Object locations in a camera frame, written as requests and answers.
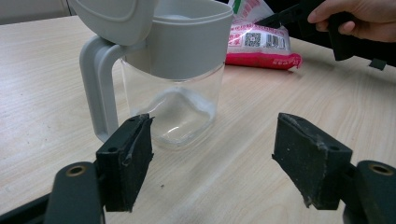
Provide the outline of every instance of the human hand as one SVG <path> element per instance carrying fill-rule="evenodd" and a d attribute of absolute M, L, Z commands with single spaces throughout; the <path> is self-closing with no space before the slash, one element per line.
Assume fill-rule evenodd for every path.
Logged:
<path fill-rule="evenodd" d="M 339 12 L 354 16 L 338 27 L 343 35 L 381 42 L 396 42 L 396 0 L 325 0 L 308 16 L 318 31 L 328 31 L 329 18 Z"/>

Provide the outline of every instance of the qr code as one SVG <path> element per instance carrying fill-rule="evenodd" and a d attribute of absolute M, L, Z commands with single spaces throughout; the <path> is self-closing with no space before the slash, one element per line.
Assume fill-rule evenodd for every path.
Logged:
<path fill-rule="evenodd" d="M 262 40 L 260 33 L 247 33 L 245 38 L 245 46 L 259 47 Z"/>

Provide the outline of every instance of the clear glass pitcher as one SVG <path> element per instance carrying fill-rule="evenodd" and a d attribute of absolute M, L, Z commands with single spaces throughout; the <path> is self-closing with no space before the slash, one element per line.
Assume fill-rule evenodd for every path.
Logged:
<path fill-rule="evenodd" d="M 138 35 L 133 44 L 123 38 L 125 46 L 114 43 L 118 36 L 114 42 L 97 36 L 81 51 L 93 127 L 102 141 L 118 128 L 111 76 L 118 58 L 131 116 L 149 113 L 155 117 L 151 135 L 156 142 L 185 146 L 215 118 L 232 9 L 212 0 L 155 3 L 145 38 Z M 103 32 L 100 25 L 97 29 Z"/>
<path fill-rule="evenodd" d="M 158 143 L 184 146 L 213 122 L 224 64 L 189 79 L 154 77 L 121 60 L 131 116 L 154 117 L 151 136 Z"/>

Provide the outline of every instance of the metal screw hole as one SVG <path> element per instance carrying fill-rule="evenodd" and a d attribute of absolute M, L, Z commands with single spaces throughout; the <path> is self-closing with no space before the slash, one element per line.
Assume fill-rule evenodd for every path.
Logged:
<path fill-rule="evenodd" d="M 66 175 L 70 177 L 78 176 L 84 174 L 87 168 L 82 165 L 73 166 L 67 170 Z"/>
<path fill-rule="evenodd" d="M 370 164 L 370 169 L 381 175 L 393 175 L 393 171 L 380 164 Z"/>

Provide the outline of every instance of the finger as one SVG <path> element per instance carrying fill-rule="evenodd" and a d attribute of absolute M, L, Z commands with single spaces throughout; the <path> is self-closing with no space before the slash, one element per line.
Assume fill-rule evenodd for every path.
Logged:
<path fill-rule="evenodd" d="M 338 32 L 342 35 L 353 35 L 356 23 L 354 21 L 347 21 L 338 27 Z"/>
<path fill-rule="evenodd" d="M 315 8 L 308 16 L 308 22 L 316 23 L 330 18 L 331 15 L 350 11 L 353 0 L 326 0 Z"/>
<path fill-rule="evenodd" d="M 354 21 L 354 27 L 346 22 L 339 27 L 339 32 L 344 35 L 354 35 L 360 39 L 369 39 L 381 42 L 396 42 L 396 24 L 394 23 L 368 23 Z"/>
<path fill-rule="evenodd" d="M 316 23 L 316 28 L 320 32 L 328 32 L 329 31 L 328 26 L 329 26 L 329 21 L 328 20 L 320 21 L 320 22 Z"/>

